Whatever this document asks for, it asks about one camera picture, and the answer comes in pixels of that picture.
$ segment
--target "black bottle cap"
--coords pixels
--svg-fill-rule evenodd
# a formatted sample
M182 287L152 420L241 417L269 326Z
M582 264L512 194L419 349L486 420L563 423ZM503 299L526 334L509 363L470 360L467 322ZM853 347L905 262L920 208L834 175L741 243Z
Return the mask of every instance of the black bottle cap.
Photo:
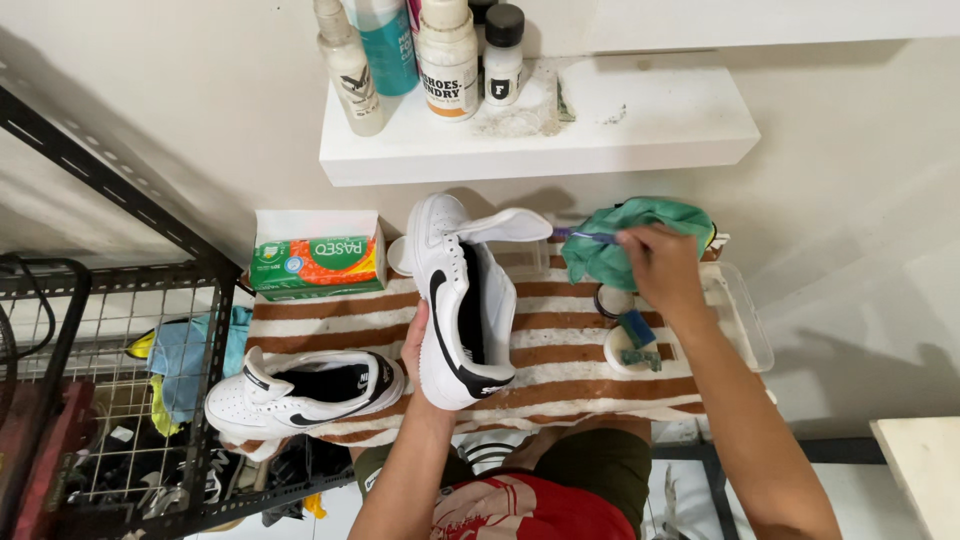
M513 47L523 39L523 10L513 4L497 4L487 10L487 43Z
M487 20L487 10L496 5L500 0L468 0L467 5L473 12L473 24L485 24Z

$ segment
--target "sneaker tongue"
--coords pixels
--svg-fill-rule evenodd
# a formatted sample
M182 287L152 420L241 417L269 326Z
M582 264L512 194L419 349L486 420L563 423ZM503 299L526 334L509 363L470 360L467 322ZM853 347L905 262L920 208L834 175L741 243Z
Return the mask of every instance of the sneaker tongue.
M543 216L529 209L505 209L483 219L467 221L456 231L467 244L492 240L531 242L553 234L553 226Z
M289 394L294 385L267 375L263 363L263 351L253 347L243 360L244 392L255 404L265 404Z

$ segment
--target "shoe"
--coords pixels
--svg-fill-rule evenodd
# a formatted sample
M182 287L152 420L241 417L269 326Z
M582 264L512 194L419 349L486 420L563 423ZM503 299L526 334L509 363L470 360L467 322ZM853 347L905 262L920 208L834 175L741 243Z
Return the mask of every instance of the shoe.
M432 403L459 410L507 385L516 290L486 242L546 238L553 227L528 209L470 220L445 193L418 202L407 222L414 280L430 306L420 347L420 383Z
M279 439L388 407L405 383L396 362L366 351L309 353L264 365L263 352L253 347L243 371L213 386L204 410L217 430Z

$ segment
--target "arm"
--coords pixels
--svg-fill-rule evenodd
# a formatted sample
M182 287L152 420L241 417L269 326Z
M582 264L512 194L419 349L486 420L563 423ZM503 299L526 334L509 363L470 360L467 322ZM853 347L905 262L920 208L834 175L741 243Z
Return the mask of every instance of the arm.
M621 231L636 287L680 339L720 462L760 539L839 539L827 493L789 427L704 303L693 236Z
M390 456L360 508L348 540L430 536L456 411L436 408L420 390L420 343L427 317L426 302L421 300L401 353L407 375L414 382L414 394Z

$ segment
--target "toothbrush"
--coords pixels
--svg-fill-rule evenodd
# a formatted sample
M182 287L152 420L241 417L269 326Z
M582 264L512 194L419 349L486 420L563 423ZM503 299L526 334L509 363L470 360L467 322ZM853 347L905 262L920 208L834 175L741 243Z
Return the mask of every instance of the toothbrush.
M583 238L589 238L594 242L597 242L600 244L616 245L617 243L616 236L610 233L575 233L573 230L571 230L568 227L558 227L553 230L553 234L555 236L563 236L563 237L581 236Z

